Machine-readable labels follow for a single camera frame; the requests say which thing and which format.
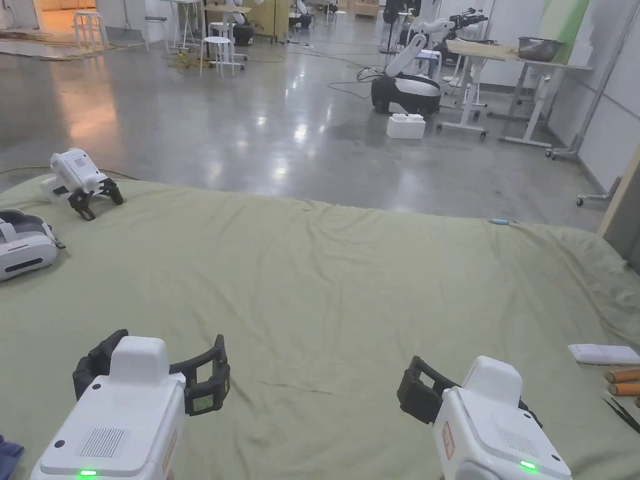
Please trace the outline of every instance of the wooden board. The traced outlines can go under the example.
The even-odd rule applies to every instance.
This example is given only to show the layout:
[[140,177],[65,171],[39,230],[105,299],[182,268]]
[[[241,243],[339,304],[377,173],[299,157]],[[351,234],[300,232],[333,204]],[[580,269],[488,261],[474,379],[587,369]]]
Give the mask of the wooden board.
[[452,53],[465,56],[478,56],[491,58],[493,60],[522,61],[522,59],[518,57],[518,47],[483,45],[475,42],[463,42],[462,40],[449,40],[447,41],[447,48]]
[[483,57],[491,60],[515,60],[530,63],[532,65],[548,65],[575,70],[591,70],[591,67],[576,67],[564,63],[552,63],[550,61],[525,60],[518,56],[518,47],[508,45],[484,45],[476,42],[464,42],[463,40],[447,41],[447,48],[452,53],[471,57]]
[[603,237],[625,260],[640,265],[640,147],[629,162],[620,185],[598,229]]
[[230,6],[230,5],[207,5],[205,8],[208,12],[227,12],[227,13],[249,13],[251,7],[248,6]]

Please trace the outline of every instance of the white foam block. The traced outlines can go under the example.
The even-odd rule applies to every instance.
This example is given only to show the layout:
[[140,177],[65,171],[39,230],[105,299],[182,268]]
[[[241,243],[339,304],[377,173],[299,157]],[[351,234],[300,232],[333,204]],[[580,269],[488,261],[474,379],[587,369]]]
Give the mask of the white foam block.
[[593,365],[640,365],[640,355],[620,345],[584,343],[569,345],[576,362]]
[[422,138],[425,125],[422,115],[394,113],[387,122],[387,135],[391,138]]

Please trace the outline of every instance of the red warning label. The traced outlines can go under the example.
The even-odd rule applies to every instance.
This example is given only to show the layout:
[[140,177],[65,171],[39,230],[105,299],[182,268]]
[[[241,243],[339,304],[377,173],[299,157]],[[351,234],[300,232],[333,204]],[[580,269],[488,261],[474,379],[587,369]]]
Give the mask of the red warning label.
[[444,442],[444,449],[447,451],[447,460],[451,460],[453,452],[456,449],[456,444],[453,442],[453,435],[451,435],[451,428],[449,428],[449,422],[445,422],[442,428],[442,441]]

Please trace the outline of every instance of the green fabric sheet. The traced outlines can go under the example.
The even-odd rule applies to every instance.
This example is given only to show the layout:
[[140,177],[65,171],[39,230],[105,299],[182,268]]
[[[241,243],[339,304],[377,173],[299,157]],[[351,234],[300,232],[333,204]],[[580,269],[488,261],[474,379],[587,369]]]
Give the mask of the green fabric sheet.
[[640,478],[606,368],[567,349],[640,350],[640,281],[593,234],[124,180],[125,203],[95,198],[87,222],[44,202],[41,180],[0,195],[67,245],[0,284],[15,480],[73,408],[77,361],[119,328],[164,339],[171,362],[225,336],[230,394],[187,419],[176,480],[438,480],[431,426],[396,398],[413,355],[454,381],[478,355],[513,364],[576,480]]

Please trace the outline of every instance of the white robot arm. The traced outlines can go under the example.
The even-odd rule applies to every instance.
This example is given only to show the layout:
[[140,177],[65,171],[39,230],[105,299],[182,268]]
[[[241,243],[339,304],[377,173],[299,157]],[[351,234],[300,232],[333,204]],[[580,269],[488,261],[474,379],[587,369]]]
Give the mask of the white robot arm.
[[422,16],[417,17],[409,28],[408,38],[411,38],[412,32],[415,35],[411,42],[387,65],[385,75],[388,77],[397,77],[400,72],[406,68],[414,58],[426,47],[426,35],[441,33],[442,38],[456,28],[456,22],[445,19],[438,19],[434,22],[426,22]]
[[[197,370],[212,364],[198,382]],[[31,471],[31,480],[166,480],[184,420],[219,410],[229,392],[224,338],[170,365],[161,339],[118,330],[73,374],[77,403]]]
[[435,18],[439,6],[440,0],[434,0],[429,8],[423,6],[420,9],[420,14],[409,27],[407,35],[407,38],[411,39],[409,44],[387,65],[385,75],[397,77],[426,47],[427,35],[429,35],[429,41],[432,44],[440,43],[451,31],[488,20],[484,15],[465,14],[453,15],[448,19],[431,20]]
[[305,3],[302,0],[296,0],[296,2],[298,4],[298,13],[300,13],[301,15],[306,15],[308,11]]
[[40,184],[43,193],[52,202],[66,198],[85,220],[95,219],[89,208],[93,195],[108,196],[116,205],[124,202],[118,184],[98,170],[84,150],[53,154],[49,163],[54,176]]
[[397,396],[403,411],[433,423],[445,480],[571,480],[521,393],[522,377],[498,360],[479,356],[459,386],[415,356]]

